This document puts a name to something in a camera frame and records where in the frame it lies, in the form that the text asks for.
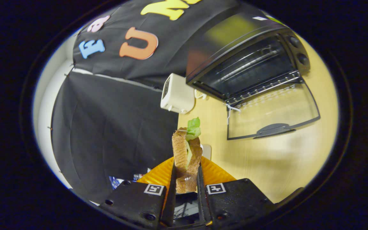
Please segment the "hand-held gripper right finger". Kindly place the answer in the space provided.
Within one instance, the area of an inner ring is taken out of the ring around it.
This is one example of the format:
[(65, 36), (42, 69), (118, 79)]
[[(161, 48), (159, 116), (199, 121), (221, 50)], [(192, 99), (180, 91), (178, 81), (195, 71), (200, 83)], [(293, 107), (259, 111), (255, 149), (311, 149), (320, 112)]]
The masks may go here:
[(245, 226), (275, 210), (250, 179), (235, 179), (211, 160), (202, 157), (197, 189), (200, 220), (207, 226)]

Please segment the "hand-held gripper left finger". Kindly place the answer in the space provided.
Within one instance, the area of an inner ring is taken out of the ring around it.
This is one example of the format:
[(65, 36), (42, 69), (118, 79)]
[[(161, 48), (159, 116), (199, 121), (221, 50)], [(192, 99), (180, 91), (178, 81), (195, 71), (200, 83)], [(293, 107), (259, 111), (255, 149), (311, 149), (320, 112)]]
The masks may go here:
[(134, 229), (163, 229), (173, 224), (176, 195), (174, 158), (141, 179), (125, 180), (99, 205), (111, 218)]

